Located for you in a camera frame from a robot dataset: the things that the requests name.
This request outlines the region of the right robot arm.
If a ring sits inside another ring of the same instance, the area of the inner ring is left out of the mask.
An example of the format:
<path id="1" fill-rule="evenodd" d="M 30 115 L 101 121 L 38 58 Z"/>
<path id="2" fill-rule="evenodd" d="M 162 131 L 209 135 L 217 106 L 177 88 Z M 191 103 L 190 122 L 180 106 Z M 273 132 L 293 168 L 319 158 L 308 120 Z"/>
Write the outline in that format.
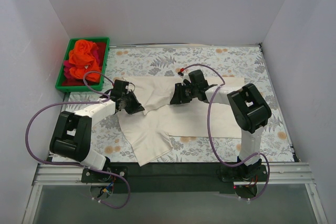
<path id="1" fill-rule="evenodd" d="M 224 166 L 231 168 L 232 174 L 242 180 L 256 181 L 258 174 L 264 167 L 261 163 L 261 135 L 268 119 L 271 117 L 271 109 L 257 87 L 248 83 L 241 88 L 228 87 L 225 83 L 209 84 L 201 70 L 195 70 L 188 74 L 182 68 L 178 75 L 182 78 L 174 86 L 174 94 L 170 100 L 171 105 L 187 104 L 197 98 L 208 104 L 207 109 L 207 133 L 213 153 Z M 213 104 L 225 104 L 230 106 L 234 119 L 241 129 L 241 149 L 234 164 L 225 163 L 219 157 L 211 133 L 211 109 Z"/>

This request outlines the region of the cream t shirt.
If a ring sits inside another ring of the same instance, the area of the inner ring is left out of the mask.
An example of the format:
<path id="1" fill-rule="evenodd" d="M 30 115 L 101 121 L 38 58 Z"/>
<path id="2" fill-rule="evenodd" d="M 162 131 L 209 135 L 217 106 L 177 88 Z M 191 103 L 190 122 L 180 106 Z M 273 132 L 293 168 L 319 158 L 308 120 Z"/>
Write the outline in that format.
<path id="1" fill-rule="evenodd" d="M 124 77 L 135 85 L 135 96 L 144 111 L 118 113 L 121 130 L 131 144 L 138 164 L 143 166 L 173 148 L 170 137 L 207 137 L 208 105 L 198 99 L 171 105 L 179 77 Z"/>

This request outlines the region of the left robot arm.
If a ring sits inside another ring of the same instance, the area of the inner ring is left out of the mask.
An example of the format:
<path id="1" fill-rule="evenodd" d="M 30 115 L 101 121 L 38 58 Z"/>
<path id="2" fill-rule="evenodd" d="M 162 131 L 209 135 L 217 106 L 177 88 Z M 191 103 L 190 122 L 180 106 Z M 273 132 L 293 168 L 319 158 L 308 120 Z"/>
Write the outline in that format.
<path id="1" fill-rule="evenodd" d="M 98 181 L 108 181 L 112 175 L 107 166 L 110 161 L 91 147 L 91 131 L 100 121 L 122 110 L 129 115 L 144 111 L 134 91 L 129 88 L 131 85 L 128 81 L 116 80 L 113 88 L 106 91 L 97 103 L 74 112 L 61 112 L 49 145 L 50 151 L 93 168 Z"/>

